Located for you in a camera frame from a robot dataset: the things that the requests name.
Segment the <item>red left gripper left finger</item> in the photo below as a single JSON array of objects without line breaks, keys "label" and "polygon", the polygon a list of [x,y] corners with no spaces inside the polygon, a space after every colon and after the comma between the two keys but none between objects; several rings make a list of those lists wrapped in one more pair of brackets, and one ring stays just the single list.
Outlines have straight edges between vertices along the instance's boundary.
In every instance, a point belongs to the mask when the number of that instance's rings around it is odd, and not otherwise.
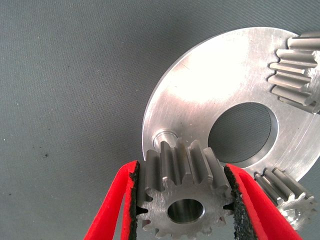
[{"label": "red left gripper left finger", "polygon": [[140,164],[137,160],[123,165],[89,227],[85,240],[112,240],[115,234],[121,205],[123,206],[121,240],[137,238],[137,185]]}]

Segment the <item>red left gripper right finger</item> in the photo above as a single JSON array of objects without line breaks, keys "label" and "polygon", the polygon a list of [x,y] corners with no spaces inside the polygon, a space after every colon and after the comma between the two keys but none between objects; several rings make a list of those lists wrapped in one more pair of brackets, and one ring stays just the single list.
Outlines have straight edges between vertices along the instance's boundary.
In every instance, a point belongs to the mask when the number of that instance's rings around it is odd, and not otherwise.
[{"label": "red left gripper right finger", "polygon": [[300,240],[256,181],[242,168],[226,164],[224,173],[234,195],[236,240]]}]

